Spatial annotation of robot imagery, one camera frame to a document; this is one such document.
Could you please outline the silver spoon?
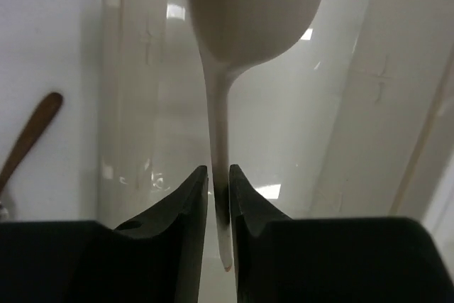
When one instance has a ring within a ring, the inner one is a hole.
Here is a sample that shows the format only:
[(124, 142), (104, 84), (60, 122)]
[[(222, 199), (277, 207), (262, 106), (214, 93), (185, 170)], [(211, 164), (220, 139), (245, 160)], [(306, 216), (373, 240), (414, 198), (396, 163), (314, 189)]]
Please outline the silver spoon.
[(321, 0), (187, 0), (206, 89), (218, 250), (233, 266), (229, 204), (228, 94), (250, 68), (287, 52)]

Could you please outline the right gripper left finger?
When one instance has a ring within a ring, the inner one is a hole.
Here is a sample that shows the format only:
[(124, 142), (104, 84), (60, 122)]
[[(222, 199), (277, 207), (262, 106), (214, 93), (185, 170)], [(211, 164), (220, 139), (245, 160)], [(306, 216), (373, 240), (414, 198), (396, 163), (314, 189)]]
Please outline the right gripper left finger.
[(208, 171), (116, 228), (97, 221), (1, 225), (2, 302), (196, 302)]

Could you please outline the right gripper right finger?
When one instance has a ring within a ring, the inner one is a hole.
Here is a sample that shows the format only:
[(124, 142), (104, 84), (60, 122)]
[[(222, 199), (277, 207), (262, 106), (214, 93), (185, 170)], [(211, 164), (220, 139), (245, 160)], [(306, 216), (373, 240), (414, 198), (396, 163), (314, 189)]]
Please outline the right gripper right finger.
[(229, 199), (239, 302), (453, 301), (453, 281), (415, 220), (292, 219), (238, 165)]

